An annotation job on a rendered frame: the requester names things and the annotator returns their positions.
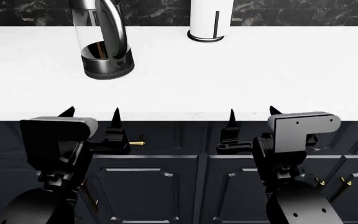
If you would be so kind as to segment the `brass drawer knob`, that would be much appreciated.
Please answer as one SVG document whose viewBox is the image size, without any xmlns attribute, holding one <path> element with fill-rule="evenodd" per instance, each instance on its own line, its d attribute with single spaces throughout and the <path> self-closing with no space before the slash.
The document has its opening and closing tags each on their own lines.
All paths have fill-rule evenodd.
<svg viewBox="0 0 358 224">
<path fill-rule="evenodd" d="M 144 141 L 144 135 L 140 134 L 139 139 L 136 141 L 129 141 L 130 145 L 134 145 L 134 146 L 144 146 L 146 144 L 146 142 Z"/>
</svg>

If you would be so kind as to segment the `glass and chrome electric kettle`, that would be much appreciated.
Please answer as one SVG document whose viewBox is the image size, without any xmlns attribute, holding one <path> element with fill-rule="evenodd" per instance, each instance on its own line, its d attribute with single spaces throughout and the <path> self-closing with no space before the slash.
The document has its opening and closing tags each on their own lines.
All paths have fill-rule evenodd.
<svg viewBox="0 0 358 224">
<path fill-rule="evenodd" d="M 132 65 L 121 0 L 68 0 L 84 71 L 107 74 Z"/>
</svg>

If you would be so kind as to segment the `dark cabinet drawer front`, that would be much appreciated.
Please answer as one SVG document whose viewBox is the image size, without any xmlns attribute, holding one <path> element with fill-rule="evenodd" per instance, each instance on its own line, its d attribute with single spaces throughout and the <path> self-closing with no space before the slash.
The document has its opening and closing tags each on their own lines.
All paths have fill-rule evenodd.
<svg viewBox="0 0 358 224">
<path fill-rule="evenodd" d="M 237 123 L 240 140 L 249 140 L 259 137 L 262 133 L 272 132 L 266 121 L 239 121 Z M 209 144 L 206 149 L 208 154 L 216 154 L 220 132 L 226 125 L 227 121 L 210 124 Z M 343 121 L 336 132 L 317 136 L 318 143 L 312 149 L 308 149 L 308 154 L 311 156 L 358 154 L 358 121 Z"/>
<path fill-rule="evenodd" d="M 131 146 L 129 155 L 193 155 L 204 151 L 205 121 L 123 121 Z"/>
</svg>

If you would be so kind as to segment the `white paper towel roll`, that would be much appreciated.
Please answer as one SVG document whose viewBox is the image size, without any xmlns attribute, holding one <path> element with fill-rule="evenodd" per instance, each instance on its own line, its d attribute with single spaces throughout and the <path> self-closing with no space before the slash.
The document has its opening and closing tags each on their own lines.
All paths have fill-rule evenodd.
<svg viewBox="0 0 358 224">
<path fill-rule="evenodd" d="M 234 0 L 191 0 L 190 35 L 218 39 L 229 32 Z"/>
</svg>

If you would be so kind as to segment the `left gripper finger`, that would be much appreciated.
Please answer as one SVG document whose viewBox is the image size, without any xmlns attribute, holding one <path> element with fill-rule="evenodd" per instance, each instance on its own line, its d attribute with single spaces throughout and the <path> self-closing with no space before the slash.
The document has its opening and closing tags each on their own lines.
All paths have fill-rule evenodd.
<svg viewBox="0 0 358 224">
<path fill-rule="evenodd" d="M 106 128 L 104 144 L 109 150 L 130 150 L 129 140 L 122 127 L 119 108 L 116 108 L 110 126 Z"/>
<path fill-rule="evenodd" d="M 65 110 L 63 113 L 61 113 L 58 116 L 59 117 L 73 117 L 74 113 L 75 113 L 75 108 L 73 106 L 71 106 L 70 108 L 68 108 L 67 110 Z"/>
</svg>

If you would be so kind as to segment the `black paper towel holder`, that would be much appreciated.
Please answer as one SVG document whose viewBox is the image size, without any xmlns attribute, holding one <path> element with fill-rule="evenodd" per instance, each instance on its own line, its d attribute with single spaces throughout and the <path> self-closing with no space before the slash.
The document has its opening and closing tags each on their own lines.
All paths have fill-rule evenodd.
<svg viewBox="0 0 358 224">
<path fill-rule="evenodd" d="M 196 42 L 217 42 L 223 39 L 218 36 L 219 11 L 190 12 L 190 29 L 187 37 Z"/>
</svg>

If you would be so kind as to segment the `black kettle power base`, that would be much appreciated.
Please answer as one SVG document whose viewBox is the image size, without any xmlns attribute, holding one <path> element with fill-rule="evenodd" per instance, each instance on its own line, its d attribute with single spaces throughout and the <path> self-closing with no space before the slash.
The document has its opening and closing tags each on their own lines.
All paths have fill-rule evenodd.
<svg viewBox="0 0 358 224">
<path fill-rule="evenodd" d="M 130 65 L 130 67 L 120 70 L 118 72 L 112 72 L 107 74 L 96 74 L 85 70 L 85 74 L 86 76 L 93 78 L 95 80 L 113 80 L 115 78 L 121 78 L 123 76 L 126 76 L 131 71 L 133 71 L 134 67 L 135 64 L 133 63 L 132 65 Z"/>
</svg>

